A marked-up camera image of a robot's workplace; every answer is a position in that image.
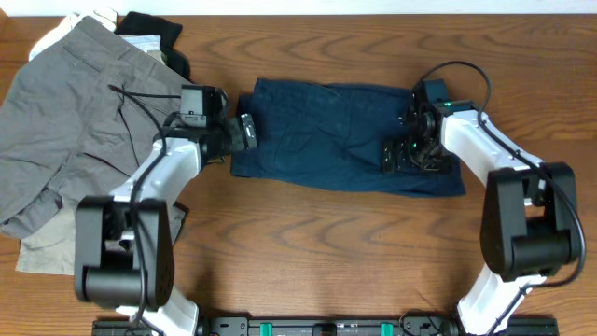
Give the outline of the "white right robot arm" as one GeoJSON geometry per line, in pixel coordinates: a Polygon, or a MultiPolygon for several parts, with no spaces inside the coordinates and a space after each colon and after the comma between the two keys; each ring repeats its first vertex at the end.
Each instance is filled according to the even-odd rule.
{"type": "Polygon", "coordinates": [[[479,242],[484,266],[440,335],[546,335],[546,322],[508,320],[535,289],[564,287],[583,270],[587,243],[576,210],[576,178],[501,133],[482,107],[454,101],[441,79],[413,88],[402,122],[410,132],[382,145],[382,171],[451,170],[459,159],[485,188],[479,242]]]}

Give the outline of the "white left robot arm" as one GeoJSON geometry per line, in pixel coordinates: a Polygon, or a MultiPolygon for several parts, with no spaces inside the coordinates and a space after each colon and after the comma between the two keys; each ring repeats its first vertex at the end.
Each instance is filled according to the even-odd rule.
{"type": "Polygon", "coordinates": [[[253,119],[231,119],[221,89],[184,85],[180,106],[157,122],[153,149],[124,183],[76,209],[75,292],[115,309],[95,335],[207,335],[199,305],[174,287],[172,208],[190,180],[226,156],[257,146],[253,119]]]}

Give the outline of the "navy blue shorts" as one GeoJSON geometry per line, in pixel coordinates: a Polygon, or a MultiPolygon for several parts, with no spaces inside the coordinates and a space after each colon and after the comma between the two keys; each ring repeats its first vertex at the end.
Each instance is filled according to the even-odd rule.
{"type": "Polygon", "coordinates": [[[252,116],[257,147],[233,155],[232,175],[335,191],[412,197],[465,194],[460,162],[447,174],[402,161],[382,170],[382,144],[409,132],[400,119],[410,90],[370,84],[327,84],[260,78],[238,112],[252,116]]]}

